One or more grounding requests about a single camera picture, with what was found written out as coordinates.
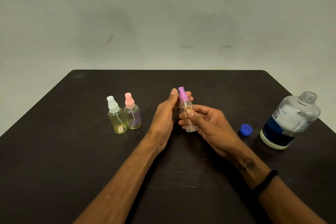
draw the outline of tattoo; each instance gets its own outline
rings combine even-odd
[[[255,168],[255,162],[252,158],[244,158],[243,164],[238,165],[239,171],[253,170]]]

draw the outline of gray wall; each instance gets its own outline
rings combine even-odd
[[[263,69],[336,130],[336,0],[0,0],[0,29],[0,134],[73,69]]]

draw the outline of large plastic bottle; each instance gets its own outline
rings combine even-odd
[[[179,91],[179,96],[180,96],[180,111],[181,112],[186,112],[188,109],[194,109],[193,104],[189,101],[189,98],[186,94],[186,92],[184,91],[183,87],[179,87],[178,89]],[[187,132],[194,132],[196,130],[198,130],[198,126],[195,126],[191,120],[187,119],[189,125],[186,128]]]
[[[141,117],[139,107],[134,103],[131,93],[125,94],[124,115],[127,126],[130,129],[137,129],[141,126]]]
[[[285,97],[260,131],[264,143],[274,149],[286,149],[298,133],[320,116],[316,99],[317,95],[309,91]]]
[[[108,102],[108,117],[112,123],[114,132],[117,134],[125,133],[127,130],[126,120],[123,110],[119,107],[118,103],[112,96],[107,97]]]

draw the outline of person's left arm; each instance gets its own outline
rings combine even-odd
[[[192,101],[191,92],[187,95]],[[168,100],[157,107],[148,133],[74,224],[125,222],[149,167],[166,147],[174,125],[172,116],[179,106],[177,99],[177,89],[173,89]]]

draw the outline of black wristband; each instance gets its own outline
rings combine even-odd
[[[260,196],[260,194],[267,188],[267,186],[269,185],[269,183],[271,182],[271,180],[275,177],[275,175],[278,175],[279,172],[276,170],[272,170],[267,177],[261,182],[261,184],[259,184],[257,187],[255,187],[251,193],[252,196],[255,198],[258,198]]]

